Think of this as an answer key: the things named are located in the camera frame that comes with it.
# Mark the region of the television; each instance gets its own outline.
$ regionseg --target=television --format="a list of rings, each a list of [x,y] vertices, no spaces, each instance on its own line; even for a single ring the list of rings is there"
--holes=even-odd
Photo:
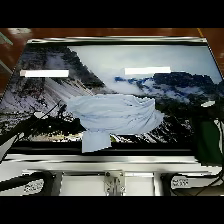
[[[162,122],[145,133],[110,133],[111,147],[92,155],[192,155],[190,119],[223,98],[223,84],[205,38],[29,40],[0,103],[0,144],[24,132],[10,152],[81,154],[86,128],[66,100],[128,95],[154,99]]]

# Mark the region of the wooden surface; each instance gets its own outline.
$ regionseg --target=wooden surface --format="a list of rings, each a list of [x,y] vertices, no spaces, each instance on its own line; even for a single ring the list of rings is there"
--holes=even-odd
[[[224,72],[224,28],[0,28],[13,45],[0,44],[0,60],[11,70],[14,69],[27,40],[52,37],[80,36],[204,36]],[[0,93],[8,82],[9,75],[0,72]]]

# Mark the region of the television screen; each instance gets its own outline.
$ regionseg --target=television screen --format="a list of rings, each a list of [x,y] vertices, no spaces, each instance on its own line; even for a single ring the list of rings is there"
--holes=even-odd
[[[82,142],[92,122],[121,147],[190,144],[195,108],[217,93],[223,97],[223,80],[208,46],[27,45],[0,104],[0,143],[24,127],[21,141]],[[136,102],[144,106],[136,106],[135,123],[144,119],[131,131]],[[36,122],[38,113],[47,115]]]

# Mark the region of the mountain image on screen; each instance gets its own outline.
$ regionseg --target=mountain image on screen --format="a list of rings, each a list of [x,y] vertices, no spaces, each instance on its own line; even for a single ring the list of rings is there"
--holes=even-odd
[[[67,78],[26,78],[21,70],[69,70]],[[73,96],[119,94],[119,85],[135,87],[137,97],[154,98],[156,109],[165,114],[156,129],[141,135],[111,135],[112,142],[191,143],[190,118],[196,107],[208,100],[223,99],[224,82],[214,83],[210,76],[187,72],[155,73],[146,78],[114,76],[116,91],[107,86],[67,46],[30,47],[15,68],[0,104],[0,144],[19,132],[26,141],[81,141],[82,127],[78,118],[66,111],[66,100]],[[35,112],[48,113],[36,125]]]

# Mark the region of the crumpled cloth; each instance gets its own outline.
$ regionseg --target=crumpled cloth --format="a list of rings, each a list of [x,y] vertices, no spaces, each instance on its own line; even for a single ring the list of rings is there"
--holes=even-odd
[[[123,94],[77,96],[67,102],[67,111],[80,119],[82,152],[111,147],[110,134],[131,135],[158,127],[164,114],[155,109],[155,99]]]

